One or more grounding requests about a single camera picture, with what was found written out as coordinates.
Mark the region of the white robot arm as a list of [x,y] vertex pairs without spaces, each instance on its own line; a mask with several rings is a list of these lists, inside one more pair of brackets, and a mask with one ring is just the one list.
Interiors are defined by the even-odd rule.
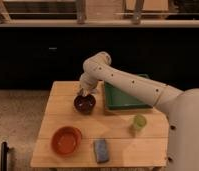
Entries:
[[199,171],[199,88],[182,91],[115,69],[111,62],[107,52],[87,58],[81,90],[92,92],[102,80],[164,113],[169,123],[166,171]]

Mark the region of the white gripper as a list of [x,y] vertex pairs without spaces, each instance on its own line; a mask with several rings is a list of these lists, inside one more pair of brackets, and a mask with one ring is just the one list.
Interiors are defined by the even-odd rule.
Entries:
[[96,87],[98,85],[98,80],[91,77],[87,73],[83,73],[79,79],[81,95],[93,94],[96,92]]

